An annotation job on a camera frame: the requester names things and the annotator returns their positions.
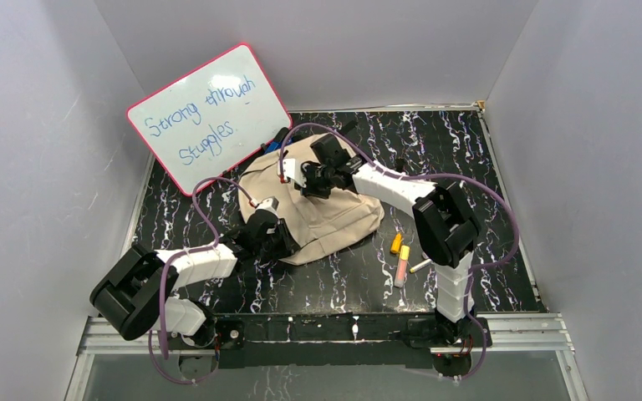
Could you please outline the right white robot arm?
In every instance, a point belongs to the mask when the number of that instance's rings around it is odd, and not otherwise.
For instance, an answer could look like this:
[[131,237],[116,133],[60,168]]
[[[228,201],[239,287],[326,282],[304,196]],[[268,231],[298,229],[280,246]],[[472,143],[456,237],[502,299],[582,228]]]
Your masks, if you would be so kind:
[[439,339],[460,345],[471,333],[468,316],[473,301],[467,287],[469,267],[482,224],[457,182],[441,185],[411,178],[342,147],[332,134],[315,140],[314,160],[282,156],[278,174],[303,196],[328,199],[346,190],[382,201],[412,218],[422,251],[444,278],[437,285]]

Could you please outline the orange highlighter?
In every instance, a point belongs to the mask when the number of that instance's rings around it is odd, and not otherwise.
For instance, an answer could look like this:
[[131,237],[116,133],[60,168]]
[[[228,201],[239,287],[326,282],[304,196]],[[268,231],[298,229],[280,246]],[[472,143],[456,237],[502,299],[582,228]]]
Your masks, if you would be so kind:
[[399,255],[402,247],[403,236],[398,232],[390,245],[390,253],[393,255]]

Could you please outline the yellow pink highlighter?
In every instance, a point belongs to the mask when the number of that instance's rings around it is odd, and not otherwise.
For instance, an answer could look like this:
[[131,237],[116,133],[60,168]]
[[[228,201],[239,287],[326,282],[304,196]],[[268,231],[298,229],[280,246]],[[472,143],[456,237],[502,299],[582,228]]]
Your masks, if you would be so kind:
[[395,270],[394,287],[402,288],[405,285],[409,254],[410,248],[408,246],[403,245],[400,247]]

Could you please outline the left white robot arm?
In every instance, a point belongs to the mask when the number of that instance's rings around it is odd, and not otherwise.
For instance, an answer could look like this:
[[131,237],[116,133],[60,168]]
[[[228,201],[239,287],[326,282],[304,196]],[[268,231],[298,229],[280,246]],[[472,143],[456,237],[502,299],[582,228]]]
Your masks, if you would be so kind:
[[262,200],[244,225],[199,251],[150,251],[135,242],[95,286],[90,303],[127,340],[153,329],[181,335],[205,348],[215,340],[217,319],[209,307],[174,296],[181,287],[226,278],[253,258],[283,259],[299,246],[274,197]]

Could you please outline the beige backpack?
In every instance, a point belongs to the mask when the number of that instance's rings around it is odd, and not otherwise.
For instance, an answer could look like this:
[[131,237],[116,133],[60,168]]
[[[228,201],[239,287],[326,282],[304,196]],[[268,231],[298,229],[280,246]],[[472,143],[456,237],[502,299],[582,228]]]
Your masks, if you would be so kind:
[[[300,245],[299,251],[279,261],[294,266],[317,261],[355,245],[380,227],[385,210],[379,200],[339,189],[333,189],[328,199],[302,196],[292,184],[280,181],[278,158],[277,150],[256,158],[238,183],[259,201],[269,197],[279,201],[278,214]],[[238,200],[245,225],[254,208],[242,192]],[[241,229],[231,231],[237,244]]]

